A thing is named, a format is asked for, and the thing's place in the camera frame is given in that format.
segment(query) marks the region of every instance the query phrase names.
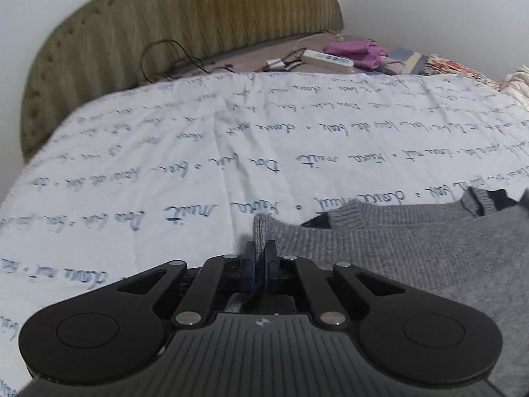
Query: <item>crumpled cream fabric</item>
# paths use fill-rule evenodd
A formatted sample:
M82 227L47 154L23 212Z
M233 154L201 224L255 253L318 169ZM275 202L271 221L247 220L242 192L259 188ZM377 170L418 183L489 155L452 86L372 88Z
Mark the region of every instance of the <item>crumpled cream fabric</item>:
M500 91L510 95L529 111L529 67L520 66L514 73L508 74Z

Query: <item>bed sheet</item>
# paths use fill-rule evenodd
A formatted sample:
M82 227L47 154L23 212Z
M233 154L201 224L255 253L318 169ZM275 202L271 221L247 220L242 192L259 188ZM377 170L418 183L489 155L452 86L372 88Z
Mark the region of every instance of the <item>bed sheet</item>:
M38 309L172 259L240 253L252 218L299 224L353 198L448 202L529 181L529 115L457 75L218 74L84 105L0 210L0 380Z

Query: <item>gray ribbed plate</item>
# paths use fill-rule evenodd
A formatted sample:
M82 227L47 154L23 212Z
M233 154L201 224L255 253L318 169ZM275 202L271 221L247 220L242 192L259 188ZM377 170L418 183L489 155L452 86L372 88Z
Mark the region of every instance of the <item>gray ribbed plate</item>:
M141 372L117 382L65 386L37 378L20 397L499 397L485 381L451 390L402 384L371 367L343 333L306 315L220 313L176 333Z

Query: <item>upholstered headboard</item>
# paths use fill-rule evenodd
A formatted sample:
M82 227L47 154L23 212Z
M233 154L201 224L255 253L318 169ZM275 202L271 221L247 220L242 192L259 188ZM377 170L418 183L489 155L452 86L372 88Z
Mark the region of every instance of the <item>upholstered headboard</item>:
M137 85L149 43L175 39L204 58L341 28L337 0L93 0L56 28L33 62L22 99L23 155L29 160L79 105ZM146 71L167 71L175 62L170 52L154 47Z

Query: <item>power strip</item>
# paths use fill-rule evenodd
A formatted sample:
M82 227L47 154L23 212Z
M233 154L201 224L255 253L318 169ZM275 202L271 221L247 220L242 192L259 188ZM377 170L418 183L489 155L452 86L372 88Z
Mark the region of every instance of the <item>power strip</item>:
M311 51L310 49L307 49L303 53L301 61L305 64L328 68L329 70L337 71L339 73L353 73L354 68L354 62L347 58Z

